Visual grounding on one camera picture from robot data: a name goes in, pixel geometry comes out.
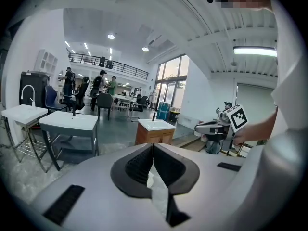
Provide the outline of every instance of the green shirt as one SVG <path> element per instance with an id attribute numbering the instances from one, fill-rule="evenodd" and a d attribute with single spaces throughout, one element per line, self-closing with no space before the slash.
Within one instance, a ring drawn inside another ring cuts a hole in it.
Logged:
<path id="1" fill-rule="evenodd" d="M 111 81 L 108 93 L 110 95 L 115 95 L 117 89 L 117 82 L 115 80 Z"/>

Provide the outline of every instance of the ceiling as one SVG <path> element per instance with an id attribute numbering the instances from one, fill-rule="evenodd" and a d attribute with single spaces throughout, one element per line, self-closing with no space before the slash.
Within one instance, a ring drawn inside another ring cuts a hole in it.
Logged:
<path id="1" fill-rule="evenodd" d="M 45 8 L 69 8 L 64 10 L 67 41 L 112 47 L 132 62 L 160 63 L 174 51 L 187 54 L 208 77 L 217 71 L 243 71 L 251 77 L 277 74 L 270 57 L 232 52 L 234 45 L 275 44 L 277 27 L 269 11 L 222 8 L 206 0 L 26 0 L 12 22 Z M 108 41 L 110 32 L 118 40 Z M 144 53 L 148 37 L 160 34 L 159 44 Z"/>
<path id="2" fill-rule="evenodd" d="M 115 39 L 110 40 L 107 37 L 108 34 L 113 34 Z M 88 54 L 83 45 L 86 42 L 88 45 L 93 45 L 92 55 L 100 56 L 104 52 L 107 58 L 110 55 L 109 48 L 112 48 L 118 52 L 114 60 L 128 65 L 130 64 L 127 61 L 131 61 L 132 57 L 133 61 L 145 63 L 173 46 L 160 33 L 154 32 L 150 26 L 143 24 L 140 18 L 125 17 L 94 9 L 64 9 L 64 35 L 65 40 L 76 48 L 72 46 L 76 53 Z M 156 38 L 159 38 L 159 43 L 149 45 L 149 42 Z M 143 47 L 148 47 L 149 52 L 144 52 Z"/>

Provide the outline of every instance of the wooden cabinet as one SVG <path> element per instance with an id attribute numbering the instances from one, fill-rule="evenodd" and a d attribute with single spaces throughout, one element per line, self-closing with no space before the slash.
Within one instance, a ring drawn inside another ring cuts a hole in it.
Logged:
<path id="1" fill-rule="evenodd" d="M 175 129 L 148 131 L 138 123 L 135 145 L 144 143 L 165 143 L 171 144 Z"/>

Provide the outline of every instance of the white sink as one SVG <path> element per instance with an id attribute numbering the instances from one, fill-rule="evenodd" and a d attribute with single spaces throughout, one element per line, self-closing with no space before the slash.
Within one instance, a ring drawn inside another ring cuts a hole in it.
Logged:
<path id="1" fill-rule="evenodd" d="M 81 129 L 81 130 L 93 130 L 98 116 L 96 115 L 82 115 L 72 113 L 56 111 L 52 114 L 45 116 L 39 120 L 41 124 L 50 126 Z"/>
<path id="2" fill-rule="evenodd" d="M 1 114 L 6 118 L 25 125 L 40 116 L 47 114 L 47 111 L 48 110 L 44 108 L 22 104 L 13 108 L 2 110 Z"/>
<path id="3" fill-rule="evenodd" d="M 164 120 L 152 121 L 148 119 L 138 119 L 138 122 L 148 131 L 175 129 L 175 126 L 167 123 Z"/>

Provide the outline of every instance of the trash bin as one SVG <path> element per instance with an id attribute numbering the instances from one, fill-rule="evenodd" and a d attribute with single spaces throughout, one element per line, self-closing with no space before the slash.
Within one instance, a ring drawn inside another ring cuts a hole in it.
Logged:
<path id="1" fill-rule="evenodd" d="M 177 111 L 170 111 L 169 121 L 176 122 L 179 117 L 179 112 Z"/>

